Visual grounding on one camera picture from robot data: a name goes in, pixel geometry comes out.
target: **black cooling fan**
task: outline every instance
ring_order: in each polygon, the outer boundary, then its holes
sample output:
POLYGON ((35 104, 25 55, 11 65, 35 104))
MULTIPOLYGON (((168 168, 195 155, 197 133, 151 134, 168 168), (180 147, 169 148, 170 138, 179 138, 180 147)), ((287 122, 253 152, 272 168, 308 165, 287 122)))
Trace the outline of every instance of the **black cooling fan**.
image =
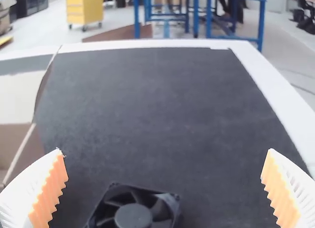
POLYGON ((179 201, 175 194, 113 183, 86 228, 174 228, 179 201))

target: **yellow cabinet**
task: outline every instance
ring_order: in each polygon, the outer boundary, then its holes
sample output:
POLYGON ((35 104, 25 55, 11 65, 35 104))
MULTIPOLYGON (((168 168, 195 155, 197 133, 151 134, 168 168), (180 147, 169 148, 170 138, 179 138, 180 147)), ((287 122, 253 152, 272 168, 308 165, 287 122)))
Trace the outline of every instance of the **yellow cabinet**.
POLYGON ((66 0, 67 21, 69 28, 72 24, 83 25, 82 31, 87 30, 87 24, 98 22, 101 27, 103 20, 103 0, 66 0))

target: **metal leg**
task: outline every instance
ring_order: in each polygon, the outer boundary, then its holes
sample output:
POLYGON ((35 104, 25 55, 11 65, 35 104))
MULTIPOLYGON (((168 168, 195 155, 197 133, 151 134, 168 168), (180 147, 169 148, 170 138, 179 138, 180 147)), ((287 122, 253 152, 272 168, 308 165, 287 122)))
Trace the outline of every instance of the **metal leg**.
POLYGON ((211 38, 211 26, 212 26, 212 10, 211 0, 207 0, 207 11, 206 11, 206 38, 211 38))
POLYGON ((134 38, 140 38, 139 0, 133 0, 133 7, 134 7, 134 38))
POLYGON ((149 2, 148 2, 148 16, 149 16, 149 20, 151 20, 151 17, 152 17, 152 8, 153 8, 153 6, 152 6, 152 0, 148 0, 149 2))
POLYGON ((198 38, 199 29, 199 0, 193 0, 193 37, 198 38))
POLYGON ((169 22, 168 22, 168 20, 164 21, 164 38, 169 38, 169 22))
POLYGON ((189 0, 186 0, 185 33, 189 33, 189 0))
POLYGON ((144 6, 144 25, 146 25, 147 20, 148 20, 148 0, 143 0, 143 6, 144 6))
POLYGON ((258 42, 257 42, 259 52, 262 51, 262 43, 264 39, 265 5, 266 5, 266 0, 260 0, 258 42))

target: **fan hub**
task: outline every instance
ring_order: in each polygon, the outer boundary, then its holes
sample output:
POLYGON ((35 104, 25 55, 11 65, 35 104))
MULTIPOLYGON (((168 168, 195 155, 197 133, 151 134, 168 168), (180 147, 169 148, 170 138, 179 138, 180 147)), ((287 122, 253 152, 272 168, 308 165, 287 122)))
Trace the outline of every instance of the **fan hub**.
POLYGON ((138 203, 124 205, 115 214, 118 228, 150 228, 152 222, 150 210, 138 203))

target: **concrete floor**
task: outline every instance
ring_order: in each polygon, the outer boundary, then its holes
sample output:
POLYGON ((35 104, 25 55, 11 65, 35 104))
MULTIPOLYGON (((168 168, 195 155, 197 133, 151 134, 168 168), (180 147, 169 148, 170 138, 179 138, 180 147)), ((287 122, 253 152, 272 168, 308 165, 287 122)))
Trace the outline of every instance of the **concrete floor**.
MULTIPOLYGON (((263 55, 315 110, 315 36, 296 28, 296 24, 288 20, 290 17, 291 14, 288 13, 266 13, 263 55)), ((142 19, 143 10, 140 10, 140 21, 142 19)), ((65 0, 58 0, 51 3, 48 9, 16 21, 10 33, 14 35, 14 42, 0 49, 0 54, 37 46, 81 42, 85 37, 133 23, 133 7, 107 9, 104 11, 101 29, 97 27, 97 24, 91 24, 85 33, 81 31, 80 26, 76 25, 69 30, 66 22, 65 0)), ((245 10, 245 24, 238 29, 238 34, 256 36, 257 23, 258 12, 245 10)), ((191 34, 184 34, 180 26, 171 26, 171 32, 173 38, 192 38, 191 34)), ((201 25, 199 36, 204 37, 204 34, 205 29, 201 25)), ((155 27, 154 36, 162 37, 162 29, 155 27)), ((315 176, 315 164, 309 164, 308 168, 315 176)))

